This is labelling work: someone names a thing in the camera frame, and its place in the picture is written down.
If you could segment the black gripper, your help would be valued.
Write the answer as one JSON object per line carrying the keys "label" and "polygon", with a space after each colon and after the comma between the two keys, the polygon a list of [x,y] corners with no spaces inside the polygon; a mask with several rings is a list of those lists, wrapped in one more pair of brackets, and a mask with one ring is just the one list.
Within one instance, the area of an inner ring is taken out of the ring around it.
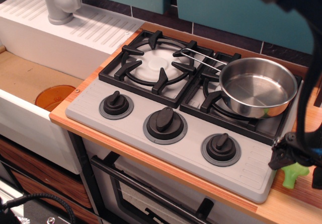
{"label": "black gripper", "polygon": [[305,132],[301,136],[288,132],[274,140],[269,167],[278,170],[294,163],[317,166],[312,176],[312,188],[322,189],[321,131]]}

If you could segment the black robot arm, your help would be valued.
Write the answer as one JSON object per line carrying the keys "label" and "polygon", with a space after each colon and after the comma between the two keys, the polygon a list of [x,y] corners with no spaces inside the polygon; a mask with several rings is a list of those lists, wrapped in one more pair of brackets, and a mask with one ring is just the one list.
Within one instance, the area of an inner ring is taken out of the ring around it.
{"label": "black robot arm", "polygon": [[321,128],[305,132],[307,104],[311,93],[321,77],[321,0],[262,0],[276,3],[288,12],[297,11],[304,17],[314,39],[312,61],[305,76],[297,109],[297,126],[295,132],[276,139],[272,146],[269,166],[273,170],[299,163],[305,167],[314,166],[312,187],[321,189]]}

